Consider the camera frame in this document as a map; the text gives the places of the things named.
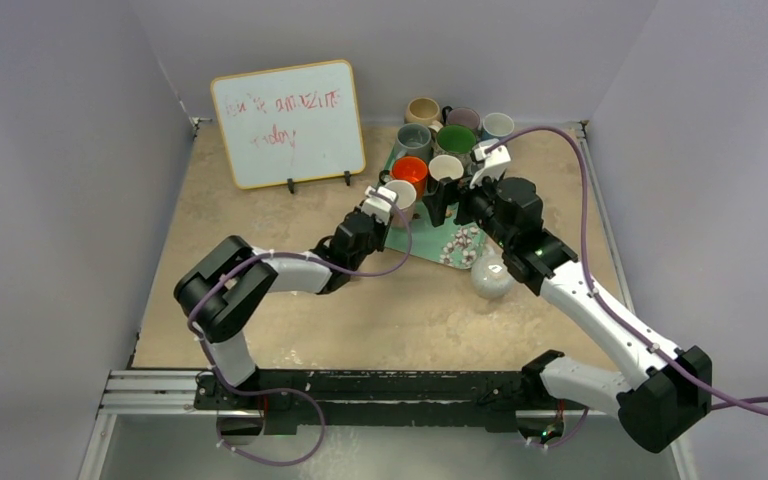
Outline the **black mug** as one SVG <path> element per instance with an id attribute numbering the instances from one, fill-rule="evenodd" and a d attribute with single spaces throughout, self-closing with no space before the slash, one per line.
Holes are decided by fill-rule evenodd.
<path id="1" fill-rule="evenodd" d="M 446 178 L 459 180 L 464 175 L 464 167 L 461 160 L 448 154 L 435 156 L 428 163 L 427 168 L 426 196 L 433 195 L 438 190 L 442 180 Z"/>

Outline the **blue teal mug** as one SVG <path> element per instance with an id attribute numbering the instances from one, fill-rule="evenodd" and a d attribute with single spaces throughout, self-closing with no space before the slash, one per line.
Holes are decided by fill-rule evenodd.
<path id="1" fill-rule="evenodd" d="M 498 141 L 511 135 L 516 128 L 514 120 L 507 114 L 493 112 L 482 119 L 480 140 Z"/>

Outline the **white speckled mug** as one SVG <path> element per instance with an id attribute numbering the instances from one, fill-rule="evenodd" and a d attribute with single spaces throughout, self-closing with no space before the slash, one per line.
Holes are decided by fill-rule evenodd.
<path id="1" fill-rule="evenodd" d="M 475 293 L 488 300 L 503 297 L 515 284 L 499 255 L 478 258 L 471 267 L 470 275 Z"/>

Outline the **beige brown mug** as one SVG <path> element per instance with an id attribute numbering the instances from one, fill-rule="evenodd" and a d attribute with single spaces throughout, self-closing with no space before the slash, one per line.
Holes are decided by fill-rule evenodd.
<path id="1" fill-rule="evenodd" d="M 442 127 L 442 109 L 440 105 L 432 98 L 418 97 L 412 99 L 404 111 L 405 124 L 420 124 L 426 127 Z"/>

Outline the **pink faceted mug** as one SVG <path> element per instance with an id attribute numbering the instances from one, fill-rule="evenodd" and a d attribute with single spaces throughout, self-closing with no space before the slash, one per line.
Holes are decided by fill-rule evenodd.
<path id="1" fill-rule="evenodd" d="M 394 213 L 392 227 L 404 229 L 413 220 L 417 201 L 417 191 L 408 181 L 394 179 L 384 184 L 384 187 L 397 196 L 396 206 L 400 213 Z"/>

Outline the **grey-blue upside-down mug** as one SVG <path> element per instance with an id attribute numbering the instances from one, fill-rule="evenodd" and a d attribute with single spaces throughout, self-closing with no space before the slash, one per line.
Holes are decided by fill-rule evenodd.
<path id="1" fill-rule="evenodd" d="M 464 177 L 468 178 L 468 177 L 474 176 L 475 173 L 478 172 L 483 167 L 483 163 L 480 161 L 475 161 L 474 159 L 470 158 L 463 163 L 463 167 L 464 167 Z"/>

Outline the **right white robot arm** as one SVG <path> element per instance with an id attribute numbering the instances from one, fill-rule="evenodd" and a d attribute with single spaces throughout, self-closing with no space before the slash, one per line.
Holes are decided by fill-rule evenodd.
<path id="1" fill-rule="evenodd" d="M 476 224 L 502 249 L 508 273 L 573 320 L 617 366 L 617 371 L 546 352 L 527 364 L 524 399 L 544 407 L 571 400 L 616 418 L 641 448 L 659 453 L 711 410 L 707 387 L 711 358 L 701 348 L 683 349 L 646 326 L 612 296 L 599 292 L 583 261 L 543 224 L 535 185 L 518 177 L 446 178 L 423 203 L 433 226 L 457 208 L 457 225 Z"/>

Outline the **orange mug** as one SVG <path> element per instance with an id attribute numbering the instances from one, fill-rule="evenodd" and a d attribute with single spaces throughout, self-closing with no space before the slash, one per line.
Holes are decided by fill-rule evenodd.
<path id="1" fill-rule="evenodd" d="M 410 183 L 416 190 L 417 198 L 422 199 L 426 191 L 428 179 L 427 163 L 415 156 L 403 156 L 396 159 L 393 164 L 381 170 L 378 175 L 380 184 L 391 180 L 404 180 Z"/>

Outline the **mauve purple mug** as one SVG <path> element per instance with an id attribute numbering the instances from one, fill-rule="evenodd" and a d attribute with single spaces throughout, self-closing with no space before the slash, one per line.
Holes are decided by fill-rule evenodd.
<path id="1" fill-rule="evenodd" d="M 445 106 L 441 110 L 445 125 L 458 125 L 474 133 L 481 130 L 482 118 L 477 111 L 469 107 Z"/>

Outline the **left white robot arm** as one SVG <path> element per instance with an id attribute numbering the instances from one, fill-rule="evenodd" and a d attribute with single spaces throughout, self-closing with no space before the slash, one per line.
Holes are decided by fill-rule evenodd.
<path id="1" fill-rule="evenodd" d="M 173 297 L 188 326 L 206 343 L 213 369 L 223 377 L 219 395 L 232 408 L 257 399 L 257 372 L 244 328 L 269 293 L 327 295 L 361 274 L 367 256 L 384 248 L 389 207 L 357 207 L 335 232 L 301 253 L 255 248 L 232 235 L 181 278 Z"/>

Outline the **grey mug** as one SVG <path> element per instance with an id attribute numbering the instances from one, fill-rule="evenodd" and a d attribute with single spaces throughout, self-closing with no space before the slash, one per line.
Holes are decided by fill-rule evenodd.
<path id="1" fill-rule="evenodd" d="M 431 130 L 419 123 L 404 124 L 396 134 L 393 152 L 396 159 L 411 156 L 429 163 L 433 157 Z"/>

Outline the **cream white mug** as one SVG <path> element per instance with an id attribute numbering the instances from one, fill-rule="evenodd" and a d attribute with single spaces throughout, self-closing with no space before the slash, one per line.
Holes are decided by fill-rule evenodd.
<path id="1" fill-rule="evenodd" d="M 472 151 L 478 144 L 478 138 L 469 128 L 433 121 L 428 129 L 431 132 L 434 156 L 450 155 L 464 165 L 472 162 Z"/>

